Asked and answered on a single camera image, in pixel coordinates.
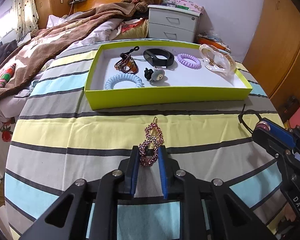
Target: striped bedsheet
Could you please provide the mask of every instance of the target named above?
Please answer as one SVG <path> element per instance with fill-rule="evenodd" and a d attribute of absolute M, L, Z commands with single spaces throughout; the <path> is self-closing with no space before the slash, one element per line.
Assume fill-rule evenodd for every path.
<path fill-rule="evenodd" d="M 220 178 L 269 224 L 286 200 L 275 160 L 238 122 L 246 104 L 280 125 L 262 88 L 242 64 L 253 87 L 243 101 L 174 103 L 92 111 L 83 87 L 99 44 L 61 53 L 44 72 L 17 121 L 5 174 L 6 209 L 14 239 L 76 179 L 100 179 L 144 140 L 158 117 L 168 153 L 198 179 Z M 258 119 L 245 116 L 253 127 Z M 162 198 L 158 162 L 139 169 L 130 205 L 118 206 L 118 239 L 179 238 L 179 203 Z"/>

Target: drawer handle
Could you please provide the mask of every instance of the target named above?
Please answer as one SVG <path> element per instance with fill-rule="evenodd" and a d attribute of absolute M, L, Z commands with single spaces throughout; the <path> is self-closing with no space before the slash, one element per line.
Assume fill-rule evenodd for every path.
<path fill-rule="evenodd" d="M 173 17 L 168 17 L 168 16 L 166 16 L 166 19 L 168 20 L 168 22 L 170 22 L 169 19 L 174 19 L 174 20 L 178 20 L 178 22 L 180 23 L 179 18 L 173 18 Z"/>
<path fill-rule="evenodd" d="M 177 36 L 177 34 L 176 33 L 166 33 L 166 32 L 163 32 L 166 36 L 167 36 L 167 34 L 171 34 L 171 35 L 175 35 L 175 36 Z"/>

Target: black cord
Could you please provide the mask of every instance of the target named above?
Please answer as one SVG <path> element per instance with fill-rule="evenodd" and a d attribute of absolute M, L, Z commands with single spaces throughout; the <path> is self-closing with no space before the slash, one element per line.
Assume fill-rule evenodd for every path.
<path fill-rule="evenodd" d="M 239 123 L 242 123 L 243 126 L 252 134 L 253 130 L 245 123 L 245 121 L 243 120 L 243 116 L 245 114 L 255 114 L 259 118 L 259 121 L 262 119 L 262 117 L 255 110 L 249 109 L 249 110 L 245 111 L 244 110 L 245 107 L 246 107 L 246 104 L 243 105 L 243 109 L 241 111 L 241 114 L 238 115 Z"/>

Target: blue gripper pad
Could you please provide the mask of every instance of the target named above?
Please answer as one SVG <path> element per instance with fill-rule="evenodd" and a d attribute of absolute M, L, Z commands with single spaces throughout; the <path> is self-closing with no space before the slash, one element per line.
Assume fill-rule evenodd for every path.
<path fill-rule="evenodd" d="M 136 193 L 136 189 L 137 189 L 138 171 L 139 171 L 139 149 L 138 149 L 138 152 L 137 152 L 137 157 L 134 160 L 133 173 L 132 173 L 132 176 L 131 176 L 130 194 L 132 196 L 134 196 L 134 194 Z"/>
<path fill-rule="evenodd" d="M 280 141 L 282 141 L 283 143 L 285 143 L 286 145 L 288 145 L 291 148 L 294 148 L 296 146 L 296 143 L 293 140 L 293 136 L 288 131 L 286 131 L 282 127 L 279 127 L 279 126 L 273 124 L 272 122 L 269 122 L 268 120 L 264 120 L 264 121 L 269 124 L 270 133 L 272 135 L 277 137 Z"/>
<path fill-rule="evenodd" d="M 161 189 L 163 193 L 163 198 L 168 198 L 168 178 L 165 169 L 165 160 L 162 155 L 161 147 L 158 150 L 158 161 L 159 161 L 159 172 L 160 172 L 160 180 L 161 180 Z"/>

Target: curtain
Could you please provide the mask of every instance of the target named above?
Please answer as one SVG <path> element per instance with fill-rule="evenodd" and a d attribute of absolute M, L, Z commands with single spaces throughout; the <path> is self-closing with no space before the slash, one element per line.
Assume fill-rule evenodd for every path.
<path fill-rule="evenodd" d="M 18 18 L 15 29 L 17 41 L 20 41 L 27 33 L 38 29 L 39 19 L 34 0 L 12 0 L 12 9 Z"/>

